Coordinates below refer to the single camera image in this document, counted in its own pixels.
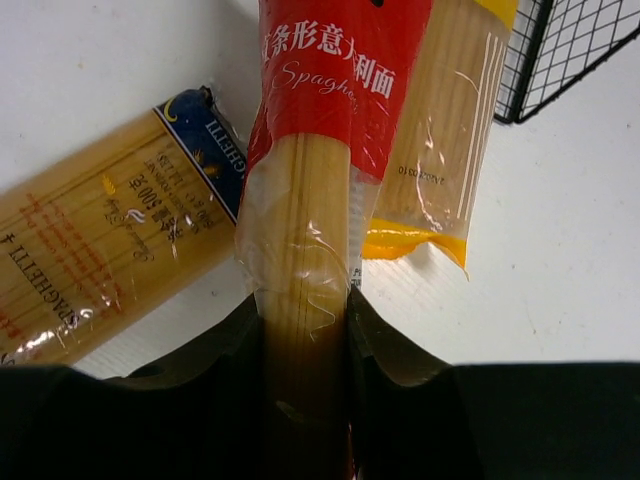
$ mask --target black holder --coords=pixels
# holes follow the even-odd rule
[[[524,123],[639,34],[637,0],[520,0],[494,118]]]
[[[127,378],[0,369],[0,478],[264,478],[261,326],[250,297]],[[347,326],[359,479],[640,478],[639,365],[450,366],[358,290]]]

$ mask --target yellow label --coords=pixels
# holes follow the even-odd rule
[[[476,3],[498,17],[509,30],[513,28],[518,11],[518,0],[476,0]]]
[[[395,260],[423,243],[433,243],[464,270],[467,260],[465,240],[378,218],[371,221],[362,256],[366,260]]]

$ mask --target plastic packaging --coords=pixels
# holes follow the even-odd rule
[[[349,253],[359,256],[429,11],[425,0],[260,2],[263,101],[236,244],[265,320],[273,478],[344,478]]]
[[[517,0],[434,0],[364,257],[433,242],[462,268]]]
[[[230,256],[245,168],[203,87],[0,197],[2,363],[72,363]]]

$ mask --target crescent moon logo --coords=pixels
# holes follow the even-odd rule
[[[169,109],[171,108],[171,104],[173,103],[173,101],[175,100],[176,97],[171,98],[167,103],[164,104],[164,118],[167,119],[167,121],[169,121],[170,123],[175,122],[176,120],[178,120],[177,116],[171,116],[171,113],[169,113]]]

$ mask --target red spaghetti package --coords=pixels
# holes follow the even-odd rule
[[[349,252],[364,240],[430,10],[260,1],[263,97],[236,246],[265,322],[263,478],[347,474]]]

